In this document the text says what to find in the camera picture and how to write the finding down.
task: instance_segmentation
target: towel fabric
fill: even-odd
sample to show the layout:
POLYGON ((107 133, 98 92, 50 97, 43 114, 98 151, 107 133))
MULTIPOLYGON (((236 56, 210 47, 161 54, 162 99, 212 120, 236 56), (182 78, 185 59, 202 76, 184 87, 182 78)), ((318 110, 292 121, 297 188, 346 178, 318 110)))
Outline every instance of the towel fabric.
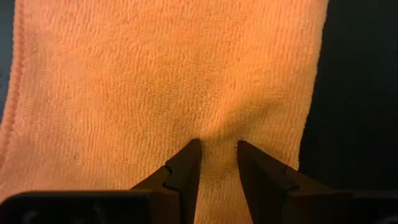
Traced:
POLYGON ((326 0, 16 0, 0 201, 129 189, 203 141, 196 223, 250 223, 236 141, 298 167, 326 0))

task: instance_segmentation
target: microfiber towel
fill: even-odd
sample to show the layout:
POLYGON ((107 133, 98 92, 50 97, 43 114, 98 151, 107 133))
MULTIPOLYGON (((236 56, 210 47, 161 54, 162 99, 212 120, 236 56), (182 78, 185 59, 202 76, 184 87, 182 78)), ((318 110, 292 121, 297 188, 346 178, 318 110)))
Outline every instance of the microfiber towel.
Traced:
POLYGON ((243 139, 298 168, 326 0, 16 0, 0 201, 130 189, 203 143, 196 223, 251 223, 243 139))

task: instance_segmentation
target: orange towel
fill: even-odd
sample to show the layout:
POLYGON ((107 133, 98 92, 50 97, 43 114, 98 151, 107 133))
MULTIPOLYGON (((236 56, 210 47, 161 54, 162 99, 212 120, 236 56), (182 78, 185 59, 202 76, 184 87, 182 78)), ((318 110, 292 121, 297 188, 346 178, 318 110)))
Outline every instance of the orange towel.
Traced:
POLYGON ((326 0, 16 0, 0 201, 128 189, 203 140, 196 223, 250 223, 245 139, 297 168, 326 0))

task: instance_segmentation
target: orange microfiber cloth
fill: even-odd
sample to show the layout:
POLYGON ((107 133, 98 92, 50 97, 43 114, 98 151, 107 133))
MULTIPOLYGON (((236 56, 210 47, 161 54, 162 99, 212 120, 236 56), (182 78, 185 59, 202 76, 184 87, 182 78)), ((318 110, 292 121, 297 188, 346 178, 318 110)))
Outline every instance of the orange microfiber cloth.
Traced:
POLYGON ((0 201, 129 189, 203 141, 196 223, 250 223, 236 142, 298 167, 326 0, 16 0, 0 201))

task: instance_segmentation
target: dark background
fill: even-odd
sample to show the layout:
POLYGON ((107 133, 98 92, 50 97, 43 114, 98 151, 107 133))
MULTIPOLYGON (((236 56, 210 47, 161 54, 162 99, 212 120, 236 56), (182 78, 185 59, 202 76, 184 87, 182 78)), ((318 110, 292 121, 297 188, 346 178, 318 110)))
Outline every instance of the dark background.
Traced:
MULTIPOLYGON (((0 111, 14 0, 0 0, 0 111)), ((398 189, 398 1, 330 0, 300 171, 336 189, 398 189)))

